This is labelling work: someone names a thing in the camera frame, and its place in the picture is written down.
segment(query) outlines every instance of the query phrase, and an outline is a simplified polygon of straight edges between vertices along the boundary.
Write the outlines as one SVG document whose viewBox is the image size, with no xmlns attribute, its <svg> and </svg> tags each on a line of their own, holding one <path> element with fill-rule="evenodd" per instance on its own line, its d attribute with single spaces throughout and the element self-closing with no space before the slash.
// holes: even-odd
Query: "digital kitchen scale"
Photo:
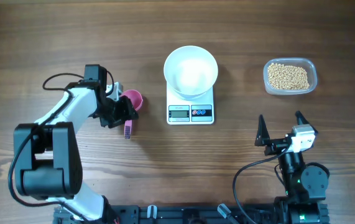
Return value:
<svg viewBox="0 0 355 224">
<path fill-rule="evenodd" d="M 167 123 L 171 125 L 213 124 L 213 87 L 192 100 L 183 100 L 166 87 Z"/>
</svg>

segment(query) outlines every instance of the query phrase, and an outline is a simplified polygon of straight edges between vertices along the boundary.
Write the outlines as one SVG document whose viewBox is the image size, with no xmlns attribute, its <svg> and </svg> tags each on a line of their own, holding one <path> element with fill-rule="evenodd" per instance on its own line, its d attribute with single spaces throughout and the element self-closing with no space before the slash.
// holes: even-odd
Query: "pink object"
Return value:
<svg viewBox="0 0 355 224">
<path fill-rule="evenodd" d="M 141 108 L 143 99 L 137 90 L 126 90 L 122 93 L 121 96 L 127 96 L 132 101 L 133 107 L 136 111 Z M 125 139 L 130 139 L 132 128 L 132 120 L 125 121 Z"/>
</svg>

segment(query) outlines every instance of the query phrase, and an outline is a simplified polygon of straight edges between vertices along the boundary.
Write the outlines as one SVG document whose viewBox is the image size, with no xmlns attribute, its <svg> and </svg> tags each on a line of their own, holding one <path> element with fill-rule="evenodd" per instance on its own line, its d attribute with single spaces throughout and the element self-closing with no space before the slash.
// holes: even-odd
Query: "clear plastic container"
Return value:
<svg viewBox="0 0 355 224">
<path fill-rule="evenodd" d="M 267 71 L 267 69 L 271 65 L 271 63 L 280 63 L 283 65 L 293 65 L 293 66 L 304 68 L 307 72 L 307 80 L 308 80 L 308 84 L 310 86 L 308 87 L 308 89 L 305 89 L 305 90 L 277 90 L 277 89 L 273 88 L 270 84 L 269 74 Z M 273 95 L 296 95 L 296 94 L 309 93 L 315 89 L 316 84 L 318 82 L 318 80 L 316 78 L 316 71 L 315 71 L 314 64 L 305 58 L 276 58 L 276 59 L 272 59 L 269 62 L 267 62 L 266 65 L 264 65 L 263 77 L 264 77 L 264 85 L 265 85 L 266 92 L 273 94 Z"/>
</svg>

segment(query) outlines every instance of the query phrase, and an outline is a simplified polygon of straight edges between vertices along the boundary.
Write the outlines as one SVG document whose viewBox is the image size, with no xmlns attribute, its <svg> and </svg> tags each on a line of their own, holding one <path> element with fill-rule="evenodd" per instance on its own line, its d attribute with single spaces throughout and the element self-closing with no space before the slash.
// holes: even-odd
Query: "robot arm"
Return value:
<svg viewBox="0 0 355 224">
<path fill-rule="evenodd" d="M 265 146 L 265 156 L 280 155 L 278 161 L 286 193 L 285 197 L 274 200 L 275 219 L 281 223 L 326 224 L 328 209 L 320 202 L 326 198 L 329 170 L 319 163 L 306 164 L 302 156 L 302 152 L 313 147 L 318 131 L 300 111 L 295 116 L 298 125 L 281 139 L 270 139 L 263 116 L 259 117 L 255 146 Z"/>
<path fill-rule="evenodd" d="M 72 94 L 69 103 L 28 141 L 15 166 L 16 189 L 21 195 L 37 200 L 63 202 L 74 210 L 75 219 L 83 215 L 87 220 L 111 218 L 114 215 L 108 201 L 93 192 L 82 181 L 82 166 L 75 134 L 88 117 L 99 117 L 102 126 L 113 128 L 126 120 L 137 119 L 131 101 L 119 97 L 122 85 L 106 85 L 107 71 L 99 65 L 87 65 L 85 77 L 70 83 L 66 89 Z M 106 96 L 106 90 L 113 92 Z M 23 140 L 56 112 L 70 97 L 63 98 L 44 117 L 32 124 L 20 124 L 14 131 L 14 150 Z M 36 154 L 53 151 L 52 159 L 37 159 Z"/>
</svg>

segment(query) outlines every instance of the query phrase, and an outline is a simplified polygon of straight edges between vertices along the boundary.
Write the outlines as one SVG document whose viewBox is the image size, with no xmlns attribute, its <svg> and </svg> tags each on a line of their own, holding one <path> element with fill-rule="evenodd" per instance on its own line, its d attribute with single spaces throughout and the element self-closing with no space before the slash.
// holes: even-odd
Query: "wooden table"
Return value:
<svg viewBox="0 0 355 224">
<path fill-rule="evenodd" d="M 165 120 L 167 55 L 183 45 L 209 50 L 219 64 L 216 122 L 169 126 Z M 314 92 L 265 92 L 263 66 L 305 57 L 316 66 Z M 263 114 L 272 138 L 301 110 L 319 130 L 306 162 L 331 171 L 326 203 L 332 223 L 355 223 L 355 1 L 158 1 L 0 6 L 0 223 L 49 223 L 52 207 L 26 208 L 9 195 L 6 177 L 14 128 L 48 112 L 60 92 L 41 89 L 60 72 L 89 63 L 145 96 L 131 140 L 122 127 L 88 119 L 77 134 L 85 181 L 113 205 L 234 205 L 236 171 L 265 159 L 254 147 Z M 50 85 L 65 86 L 73 77 Z M 245 171 L 242 202 L 284 194 L 276 161 Z"/>
</svg>

